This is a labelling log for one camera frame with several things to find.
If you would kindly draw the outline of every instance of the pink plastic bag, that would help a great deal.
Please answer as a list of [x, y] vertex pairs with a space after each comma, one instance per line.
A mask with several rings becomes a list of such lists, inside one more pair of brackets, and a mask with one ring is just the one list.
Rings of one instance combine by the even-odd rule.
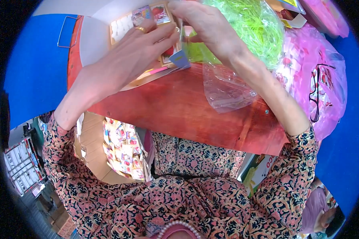
[[299, 0], [307, 22], [332, 38], [348, 37], [349, 28], [338, 8], [330, 0]]
[[321, 141], [335, 129], [346, 109], [344, 58], [316, 28], [306, 24], [286, 30], [282, 63], [273, 74], [309, 116], [316, 139]]

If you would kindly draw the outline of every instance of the wooden table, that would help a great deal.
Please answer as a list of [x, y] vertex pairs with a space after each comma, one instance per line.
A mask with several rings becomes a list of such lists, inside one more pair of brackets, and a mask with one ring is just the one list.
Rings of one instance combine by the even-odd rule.
[[[72, 45], [79, 24], [73, 30]], [[79, 45], [80, 32], [69, 52], [68, 89], [82, 68]], [[152, 131], [255, 154], [278, 155], [287, 142], [282, 126], [261, 98], [218, 114], [206, 100], [201, 64], [119, 92], [88, 110]]]

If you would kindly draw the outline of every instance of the pearl necklace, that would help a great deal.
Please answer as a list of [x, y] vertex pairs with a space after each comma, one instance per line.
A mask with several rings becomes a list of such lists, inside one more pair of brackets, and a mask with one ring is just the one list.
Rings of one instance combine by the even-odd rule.
[[199, 234], [199, 232], [193, 227], [191, 226], [189, 223], [184, 222], [184, 221], [173, 221], [173, 222], [169, 222], [164, 228], [161, 229], [160, 233], [157, 236], [157, 239], [162, 239], [164, 233], [173, 225], [183, 225], [185, 227], [187, 227], [192, 233], [194, 233], [194, 235], [197, 237], [197, 239], [201, 239], [201, 235]]

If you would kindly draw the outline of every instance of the button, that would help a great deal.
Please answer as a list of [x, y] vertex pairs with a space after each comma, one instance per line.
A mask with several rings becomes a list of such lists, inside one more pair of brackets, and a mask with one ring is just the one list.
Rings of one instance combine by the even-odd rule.
[[185, 207], [179, 207], [178, 210], [177, 210], [177, 213], [183, 214], [183, 213], [185, 213], [185, 210], [186, 210]]

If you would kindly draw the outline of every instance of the strawberry picture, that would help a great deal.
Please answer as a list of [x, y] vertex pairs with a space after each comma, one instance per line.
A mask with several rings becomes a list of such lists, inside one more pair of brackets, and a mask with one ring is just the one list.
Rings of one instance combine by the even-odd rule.
[[172, 46], [171, 48], [167, 49], [162, 56], [165, 58], [171, 57], [174, 53], [174, 47]]
[[161, 14], [161, 13], [163, 13], [163, 10], [164, 10], [163, 7], [155, 7], [155, 8], [152, 9], [152, 13], [153, 13], [153, 15], [155, 16], [156, 19], [160, 19], [160, 18], [163, 17], [162, 14]]
[[290, 67], [292, 65], [291, 60], [289, 58], [283, 58], [283, 64]]

